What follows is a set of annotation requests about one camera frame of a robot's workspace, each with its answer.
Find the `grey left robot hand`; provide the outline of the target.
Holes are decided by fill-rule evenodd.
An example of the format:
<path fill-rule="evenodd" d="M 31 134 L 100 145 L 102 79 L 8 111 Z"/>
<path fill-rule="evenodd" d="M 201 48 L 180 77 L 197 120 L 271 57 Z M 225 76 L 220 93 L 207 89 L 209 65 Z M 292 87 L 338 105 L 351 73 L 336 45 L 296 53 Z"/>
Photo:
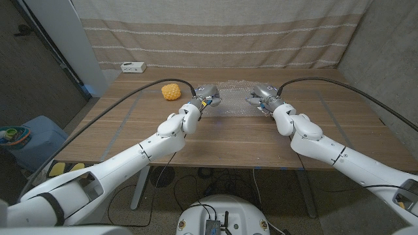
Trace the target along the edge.
<path fill-rule="evenodd" d="M 221 97 L 218 88 L 213 84 L 206 84 L 195 90 L 190 103 L 196 106 L 201 112 L 206 106 L 218 106 L 221 103 Z"/>

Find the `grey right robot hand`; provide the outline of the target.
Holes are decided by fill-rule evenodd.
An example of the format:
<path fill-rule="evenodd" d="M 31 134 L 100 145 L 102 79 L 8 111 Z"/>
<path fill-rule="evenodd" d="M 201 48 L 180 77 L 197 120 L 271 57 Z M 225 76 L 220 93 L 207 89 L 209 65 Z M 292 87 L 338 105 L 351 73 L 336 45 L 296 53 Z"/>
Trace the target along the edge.
<path fill-rule="evenodd" d="M 277 107 L 284 104 L 284 101 L 277 96 L 278 90 L 269 84 L 254 85 L 250 92 L 250 97 L 246 101 L 252 106 L 256 106 L 265 114 L 272 114 Z"/>

